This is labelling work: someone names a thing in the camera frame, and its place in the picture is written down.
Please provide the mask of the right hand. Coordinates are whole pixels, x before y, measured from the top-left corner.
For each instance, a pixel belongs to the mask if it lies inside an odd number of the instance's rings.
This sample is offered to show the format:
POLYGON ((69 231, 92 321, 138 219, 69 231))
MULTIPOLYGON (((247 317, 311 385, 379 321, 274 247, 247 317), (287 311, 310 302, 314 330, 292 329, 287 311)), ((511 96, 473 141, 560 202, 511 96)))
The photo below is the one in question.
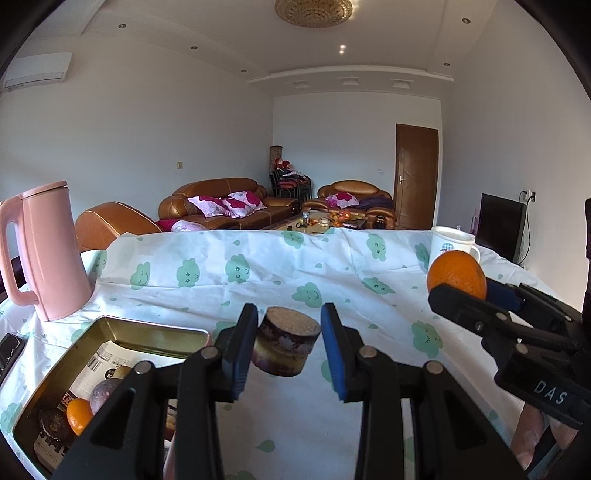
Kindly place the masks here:
POLYGON ((554 440, 562 450, 570 446, 578 433, 577 430, 525 404, 510 445, 511 451, 524 470, 530 466, 536 447, 547 429, 550 429, 554 440))

